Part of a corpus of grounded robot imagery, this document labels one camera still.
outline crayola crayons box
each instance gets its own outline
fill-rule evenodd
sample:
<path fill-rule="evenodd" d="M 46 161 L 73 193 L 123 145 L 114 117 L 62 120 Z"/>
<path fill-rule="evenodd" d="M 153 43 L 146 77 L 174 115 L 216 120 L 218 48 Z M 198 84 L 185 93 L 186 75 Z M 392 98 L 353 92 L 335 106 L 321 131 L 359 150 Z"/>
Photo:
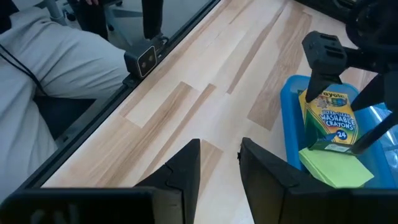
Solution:
<path fill-rule="evenodd" d="M 349 148 L 359 138 L 359 133 L 348 95 L 324 91 L 307 103 L 306 92 L 299 93 L 298 100 L 308 148 L 352 154 Z"/>

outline black metal frame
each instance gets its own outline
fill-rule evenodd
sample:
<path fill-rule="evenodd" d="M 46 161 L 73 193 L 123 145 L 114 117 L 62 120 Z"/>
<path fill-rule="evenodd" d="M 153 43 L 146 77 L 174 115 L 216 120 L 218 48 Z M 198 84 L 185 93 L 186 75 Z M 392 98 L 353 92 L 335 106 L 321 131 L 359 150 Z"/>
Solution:
<path fill-rule="evenodd" d="M 164 49 L 163 57 L 160 59 L 159 63 L 219 2 L 220 0 L 209 1 L 170 38 L 169 44 Z M 129 82 L 128 85 L 124 83 L 119 90 L 109 98 L 104 104 L 103 109 L 93 120 L 91 120 L 91 122 L 89 122 L 64 148 L 55 151 L 17 190 L 41 187 L 139 84 L 140 82 Z"/>
<path fill-rule="evenodd" d="M 350 0 L 296 0 L 341 22 L 346 22 L 355 2 Z"/>

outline wooden table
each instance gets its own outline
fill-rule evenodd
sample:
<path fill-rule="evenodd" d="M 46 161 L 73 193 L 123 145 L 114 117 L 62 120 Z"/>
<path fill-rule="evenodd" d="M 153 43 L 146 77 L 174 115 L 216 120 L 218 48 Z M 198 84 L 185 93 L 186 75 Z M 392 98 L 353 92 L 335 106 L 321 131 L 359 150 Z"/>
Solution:
<path fill-rule="evenodd" d="M 201 139 L 195 223 L 252 223 L 236 153 L 250 137 L 285 159 L 280 89 L 310 74 L 301 41 L 344 25 L 291 0 L 222 0 L 44 187 L 131 187 Z M 362 88 L 374 74 L 349 69 Z"/>

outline green sticky notes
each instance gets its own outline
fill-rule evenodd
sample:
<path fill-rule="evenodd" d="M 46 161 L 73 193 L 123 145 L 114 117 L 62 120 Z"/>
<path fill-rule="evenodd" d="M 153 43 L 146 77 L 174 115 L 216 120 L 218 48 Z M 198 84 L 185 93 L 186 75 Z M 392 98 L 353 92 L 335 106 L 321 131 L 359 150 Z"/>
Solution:
<path fill-rule="evenodd" d="M 349 154 L 302 149 L 300 161 L 318 180 L 335 188 L 360 187 L 374 176 Z"/>

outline black lanyard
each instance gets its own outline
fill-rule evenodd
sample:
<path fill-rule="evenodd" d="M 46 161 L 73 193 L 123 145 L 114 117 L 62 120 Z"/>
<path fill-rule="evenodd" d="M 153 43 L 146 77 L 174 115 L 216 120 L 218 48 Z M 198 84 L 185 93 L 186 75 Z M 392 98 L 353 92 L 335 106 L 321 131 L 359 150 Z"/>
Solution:
<path fill-rule="evenodd" d="M 20 66 L 17 66 L 16 64 L 14 64 L 12 61 L 10 61 L 6 56 L 4 56 L 2 53 L 0 53 L 0 57 L 2 57 L 5 61 L 7 61 L 8 63 L 10 63 L 12 66 L 16 67 L 18 70 L 20 70 L 21 72 L 25 73 L 27 76 L 29 76 L 33 82 L 36 84 L 37 88 L 39 88 L 39 90 L 46 96 L 48 96 L 48 94 L 46 94 L 46 92 L 44 91 L 42 84 L 40 84 L 39 80 L 36 78 L 36 76 L 33 74 L 32 71 L 30 71 L 22 62 L 20 62 L 18 59 L 16 59 L 5 47 L 3 47 L 3 45 L 0 44 L 0 48 L 3 49 L 3 51 L 5 51 L 5 53 L 7 53 L 12 59 L 14 59 Z"/>

